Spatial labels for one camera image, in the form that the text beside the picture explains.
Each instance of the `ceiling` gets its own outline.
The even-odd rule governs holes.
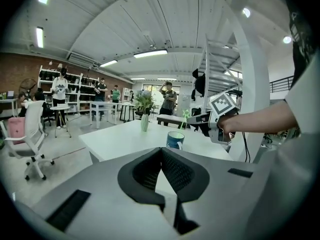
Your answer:
[[[171,77],[191,84],[192,71],[201,65],[205,34],[221,42],[216,54],[227,67],[241,71],[237,50],[223,48],[237,43],[222,10],[225,1],[235,10],[250,9],[247,20],[269,60],[281,59],[283,50],[287,55],[282,39],[289,34],[289,11],[284,0],[28,0],[13,17],[2,51],[62,61],[82,55],[98,65],[116,59],[118,63],[100,69],[127,80]],[[36,27],[43,28],[44,48],[37,47]],[[150,45],[167,48],[168,54],[133,57]]]

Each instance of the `black cable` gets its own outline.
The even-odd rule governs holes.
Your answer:
[[[245,163],[247,162],[247,158],[249,156],[249,163],[251,161],[251,157],[250,157],[250,153],[249,153],[249,149],[248,149],[248,146],[247,146],[247,140],[246,140],[246,135],[244,132],[242,132],[242,137],[243,137],[243,141],[244,141],[244,148],[245,148]]]

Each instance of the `fan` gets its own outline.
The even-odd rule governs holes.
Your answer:
[[[31,94],[35,94],[37,87],[37,82],[34,79],[26,78],[20,84],[19,93],[23,92],[29,99],[31,99]]]

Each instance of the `pink bag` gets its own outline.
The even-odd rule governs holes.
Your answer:
[[[25,136],[25,118],[11,117],[8,120],[8,132],[11,138],[21,138]],[[24,143],[23,140],[15,140],[13,144]]]

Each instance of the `hand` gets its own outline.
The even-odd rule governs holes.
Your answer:
[[[234,115],[223,115],[217,122],[217,126],[222,128],[225,134],[229,134],[232,132],[232,124],[230,119],[233,117]]]

